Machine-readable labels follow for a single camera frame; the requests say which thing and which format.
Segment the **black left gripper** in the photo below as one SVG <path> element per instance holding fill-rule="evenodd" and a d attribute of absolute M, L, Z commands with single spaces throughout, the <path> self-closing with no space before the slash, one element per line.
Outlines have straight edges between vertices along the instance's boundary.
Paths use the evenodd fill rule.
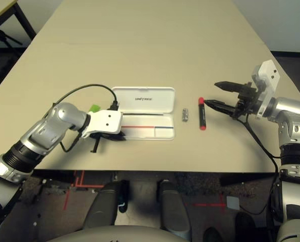
<path fill-rule="evenodd" d="M 105 133 L 93 133 L 90 135 L 90 138 L 92 138 L 95 141 L 94 147 L 91 150 L 91 153 L 97 152 L 101 138 L 108 139 L 111 141 L 125 141 L 126 140 L 124 133 L 111 134 L 111 137 L 109 137 L 109 134 L 105 134 Z"/>

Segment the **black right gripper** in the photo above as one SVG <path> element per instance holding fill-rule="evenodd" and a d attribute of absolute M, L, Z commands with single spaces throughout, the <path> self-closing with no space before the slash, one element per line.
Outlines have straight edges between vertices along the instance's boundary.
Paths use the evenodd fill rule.
<path fill-rule="evenodd" d="M 238 93 L 238 102 L 235 107 L 214 99 L 205 100 L 205 104 L 215 111 L 224 113 L 232 117 L 240 117 L 249 113 L 260 95 L 259 89 L 252 87 L 252 82 L 239 84 L 234 82 L 221 81 L 216 82 L 214 85 L 222 89 L 223 91 Z"/>

